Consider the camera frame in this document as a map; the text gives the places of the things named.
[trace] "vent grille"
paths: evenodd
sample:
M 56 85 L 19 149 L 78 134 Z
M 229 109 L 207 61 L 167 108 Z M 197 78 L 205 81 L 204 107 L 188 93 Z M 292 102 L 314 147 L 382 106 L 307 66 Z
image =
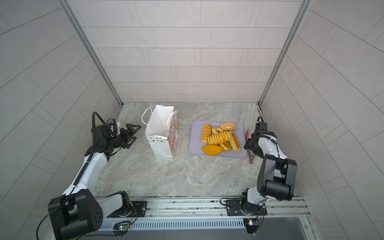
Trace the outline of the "vent grille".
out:
M 172 229 L 217 229 L 244 228 L 237 218 L 232 219 L 169 219 L 169 220 L 137 220 L 130 230 L 172 230 Z

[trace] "gray marble surface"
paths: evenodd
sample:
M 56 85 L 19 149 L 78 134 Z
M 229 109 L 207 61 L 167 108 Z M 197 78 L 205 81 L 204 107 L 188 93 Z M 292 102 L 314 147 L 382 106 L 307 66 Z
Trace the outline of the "gray marble surface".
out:
M 240 195 L 256 184 L 262 159 L 192 155 L 188 152 L 191 123 L 199 121 L 235 122 L 255 130 L 259 116 L 255 103 L 158 103 L 178 111 L 179 144 L 174 160 L 155 159 L 141 122 L 143 112 L 155 103 L 125 103 L 118 121 L 138 124 L 136 142 L 121 149 L 102 170 L 95 187 L 96 195 L 125 190 L 131 196 L 212 196 Z M 146 113 L 144 121 L 148 122 Z

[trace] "lavender tray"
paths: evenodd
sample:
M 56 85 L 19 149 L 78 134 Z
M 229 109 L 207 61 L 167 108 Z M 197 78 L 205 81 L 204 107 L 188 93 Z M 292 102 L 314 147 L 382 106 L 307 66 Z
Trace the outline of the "lavender tray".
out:
M 206 143 L 203 143 L 201 141 L 201 132 L 203 130 L 203 126 L 206 124 L 210 124 L 213 126 L 220 127 L 222 122 L 208 122 L 208 121 L 193 121 L 191 126 L 191 133 L 189 134 L 189 145 L 188 145 L 188 152 L 190 154 L 198 154 L 198 155 L 206 155 L 202 149 L 205 145 L 208 145 Z M 239 152 L 235 152 L 232 148 L 228 152 L 222 152 L 216 156 L 221 157 L 246 157 L 248 155 L 247 151 L 243 148 L 245 145 L 245 134 L 244 134 L 244 127 L 240 123 L 235 123 L 236 129 L 233 131 L 236 136 L 237 140 L 240 143 L 241 150 Z

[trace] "white rope handle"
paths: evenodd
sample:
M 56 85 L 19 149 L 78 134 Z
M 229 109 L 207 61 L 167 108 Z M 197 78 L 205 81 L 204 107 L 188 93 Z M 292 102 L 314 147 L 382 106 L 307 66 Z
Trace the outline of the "white rope handle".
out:
M 169 119 L 172 117 L 172 115 L 175 114 L 175 113 L 177 113 L 177 110 L 174 111 L 174 112 L 169 116 L 169 118 L 168 118 L 168 120 L 167 120 L 167 125 L 168 125 L 168 127 L 170 126 L 170 122 L 169 122 L 169 124 L 168 124 L 168 121 L 169 121 Z
M 146 124 L 145 122 L 144 122 L 144 120 L 143 120 L 143 116 L 144 116 L 144 114 L 148 111 L 148 109 L 151 109 L 151 115 L 152 115 L 152 107 L 149 107 L 149 108 L 147 108 L 147 110 L 145 110 L 145 112 L 143 113 L 143 115 L 141 115 L 141 121 L 145 124 L 145 125 L 147 125 L 148 126 L 148 124 Z

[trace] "black mounting plate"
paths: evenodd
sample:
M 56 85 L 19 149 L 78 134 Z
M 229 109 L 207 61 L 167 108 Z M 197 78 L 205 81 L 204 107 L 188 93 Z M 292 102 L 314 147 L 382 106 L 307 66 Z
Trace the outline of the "black mounting plate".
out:
M 132 207 L 134 207 L 136 209 L 137 217 L 144 217 L 145 212 L 147 210 L 147 201 L 131 201 L 131 203 L 132 203 Z M 127 217 L 127 218 L 132 217 L 132 214 L 133 214 L 132 211 L 125 217 Z M 117 214 L 115 214 L 115 212 L 113 212 L 108 217 L 115 217 L 116 218 L 116 217 L 120 217 L 120 216 L 118 216 Z
M 240 199 L 227 199 L 225 200 L 226 202 L 226 205 L 227 205 L 227 215 L 228 216 L 257 216 L 258 215 L 258 212 L 259 212 L 259 215 L 267 215 L 267 211 L 266 211 L 266 208 L 263 208 L 263 207 L 258 207 L 258 210 L 255 210 L 252 214 L 250 215 L 247 215 L 245 213 L 243 213 L 243 211 L 241 211 L 240 209 Z

